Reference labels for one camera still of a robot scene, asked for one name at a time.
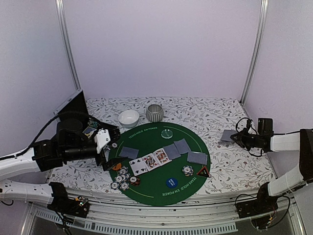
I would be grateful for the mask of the orange big blind button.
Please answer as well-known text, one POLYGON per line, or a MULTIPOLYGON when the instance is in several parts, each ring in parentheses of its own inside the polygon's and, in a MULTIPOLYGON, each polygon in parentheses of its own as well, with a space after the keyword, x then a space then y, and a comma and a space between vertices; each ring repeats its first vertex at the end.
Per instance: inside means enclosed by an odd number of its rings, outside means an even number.
POLYGON ((116 164, 116 165, 112 168, 112 170, 118 171, 118 170, 120 170, 121 168, 122 168, 122 164, 121 164, 121 163, 118 163, 118 164, 116 164))

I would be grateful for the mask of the blue poker chips pile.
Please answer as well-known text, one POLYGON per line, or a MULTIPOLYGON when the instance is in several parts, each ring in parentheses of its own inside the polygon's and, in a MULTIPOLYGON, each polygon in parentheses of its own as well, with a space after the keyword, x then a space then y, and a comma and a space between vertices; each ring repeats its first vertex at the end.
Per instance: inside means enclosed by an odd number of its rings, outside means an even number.
POLYGON ((122 166, 118 171, 116 176, 112 178, 111 183, 111 189, 114 190, 122 190, 126 191, 130 187, 129 179, 130 179, 130 173, 128 171, 128 168, 126 166, 122 166))

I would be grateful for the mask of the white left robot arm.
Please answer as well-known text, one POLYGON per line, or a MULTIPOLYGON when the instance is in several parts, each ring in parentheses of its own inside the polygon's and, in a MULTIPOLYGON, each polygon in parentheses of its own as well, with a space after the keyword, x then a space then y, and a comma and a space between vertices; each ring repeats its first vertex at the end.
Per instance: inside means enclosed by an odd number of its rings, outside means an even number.
POLYGON ((105 151, 120 138, 117 126, 106 124, 79 111, 56 115, 39 131, 31 144, 22 151, 0 159, 0 198, 55 205, 69 212, 72 199, 62 183, 27 184, 11 181, 25 173, 45 172, 62 167, 71 161, 95 159, 104 171, 126 160, 118 157, 107 160, 105 151))

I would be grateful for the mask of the black triangular all-in marker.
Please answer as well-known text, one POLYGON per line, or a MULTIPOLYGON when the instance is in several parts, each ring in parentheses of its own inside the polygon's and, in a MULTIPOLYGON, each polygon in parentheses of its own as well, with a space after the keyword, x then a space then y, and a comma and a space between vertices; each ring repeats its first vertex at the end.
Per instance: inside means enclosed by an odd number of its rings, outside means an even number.
POLYGON ((204 166, 198 173, 198 176, 206 177, 206 178, 211 178, 211 175, 209 173, 209 170, 207 166, 204 166))

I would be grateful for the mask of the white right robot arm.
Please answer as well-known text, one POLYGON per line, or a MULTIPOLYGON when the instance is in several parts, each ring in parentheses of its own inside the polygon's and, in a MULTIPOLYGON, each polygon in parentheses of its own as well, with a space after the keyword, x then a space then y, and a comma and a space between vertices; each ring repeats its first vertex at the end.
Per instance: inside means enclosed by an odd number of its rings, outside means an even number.
POLYGON ((256 213, 264 213, 271 207, 272 201, 288 191, 299 189, 313 182, 313 130, 300 129, 298 131, 276 134, 273 130, 271 118, 259 118, 256 133, 253 134, 252 121, 246 118, 246 126, 241 130, 235 125, 236 133, 230 138, 241 148, 250 151, 253 148, 260 149, 262 154, 268 152, 297 152, 298 164, 274 181, 260 186, 257 199, 253 202, 256 213))

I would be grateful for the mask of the blue poker chip stack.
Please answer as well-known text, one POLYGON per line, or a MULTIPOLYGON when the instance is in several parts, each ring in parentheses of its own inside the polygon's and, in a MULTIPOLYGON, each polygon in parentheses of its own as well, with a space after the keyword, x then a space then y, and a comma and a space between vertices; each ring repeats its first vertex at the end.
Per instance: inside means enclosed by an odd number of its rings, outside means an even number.
POLYGON ((182 172, 184 173, 185 176, 192 176, 194 174, 193 167, 190 165, 185 165, 182 168, 182 172))

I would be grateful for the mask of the clear acrylic dealer button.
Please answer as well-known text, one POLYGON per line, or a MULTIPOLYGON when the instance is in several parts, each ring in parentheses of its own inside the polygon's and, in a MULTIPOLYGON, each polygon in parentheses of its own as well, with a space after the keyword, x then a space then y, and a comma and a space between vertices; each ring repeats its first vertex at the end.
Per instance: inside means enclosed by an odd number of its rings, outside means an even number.
POLYGON ((164 129, 161 131, 161 136, 164 138, 164 139, 170 139, 173 137, 173 131, 170 130, 170 129, 164 129))

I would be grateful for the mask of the grey playing card deck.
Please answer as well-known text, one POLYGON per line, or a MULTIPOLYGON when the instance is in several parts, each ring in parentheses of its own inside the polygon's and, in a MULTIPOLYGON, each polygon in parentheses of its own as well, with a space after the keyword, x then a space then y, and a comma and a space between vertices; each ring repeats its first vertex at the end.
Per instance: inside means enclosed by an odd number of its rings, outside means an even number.
POLYGON ((234 142, 234 140, 231 138, 231 136, 234 134, 237 134, 236 130, 224 130, 223 134, 220 138, 220 141, 222 141, 222 142, 234 142))

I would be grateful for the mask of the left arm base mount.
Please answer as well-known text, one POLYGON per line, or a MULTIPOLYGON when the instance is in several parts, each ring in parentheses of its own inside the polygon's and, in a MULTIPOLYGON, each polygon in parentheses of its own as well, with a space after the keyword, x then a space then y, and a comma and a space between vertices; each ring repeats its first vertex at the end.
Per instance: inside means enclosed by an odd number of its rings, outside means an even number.
POLYGON ((61 214, 72 215, 80 218, 86 218, 89 212, 90 203, 85 197, 79 196, 75 199, 68 197, 54 197, 47 208, 61 214))

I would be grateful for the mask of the blue small blind button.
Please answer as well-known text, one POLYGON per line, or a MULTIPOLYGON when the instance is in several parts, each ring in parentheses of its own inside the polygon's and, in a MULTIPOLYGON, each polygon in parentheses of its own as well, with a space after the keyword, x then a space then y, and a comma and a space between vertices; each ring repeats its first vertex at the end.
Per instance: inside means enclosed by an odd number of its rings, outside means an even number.
POLYGON ((176 188, 178 186, 178 180, 176 178, 168 178, 166 180, 166 185, 168 188, 176 188))

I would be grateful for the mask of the red black poker chip stack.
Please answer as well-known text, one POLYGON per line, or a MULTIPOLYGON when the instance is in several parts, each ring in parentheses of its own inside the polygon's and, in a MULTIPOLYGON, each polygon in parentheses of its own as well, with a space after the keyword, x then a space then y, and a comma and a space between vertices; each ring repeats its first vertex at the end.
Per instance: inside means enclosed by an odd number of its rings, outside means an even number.
POLYGON ((129 178, 129 182, 130 182, 130 184, 133 185, 133 186, 138 186, 138 185, 140 185, 140 178, 137 177, 137 176, 131 176, 131 177, 129 178))

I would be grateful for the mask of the playing cards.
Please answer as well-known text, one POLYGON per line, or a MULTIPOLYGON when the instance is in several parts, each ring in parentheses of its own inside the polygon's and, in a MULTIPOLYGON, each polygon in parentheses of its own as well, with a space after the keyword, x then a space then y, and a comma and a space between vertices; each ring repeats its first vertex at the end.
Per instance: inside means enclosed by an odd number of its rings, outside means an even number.
POLYGON ((200 152, 188 152, 187 161, 190 163, 207 165, 207 154, 200 152))

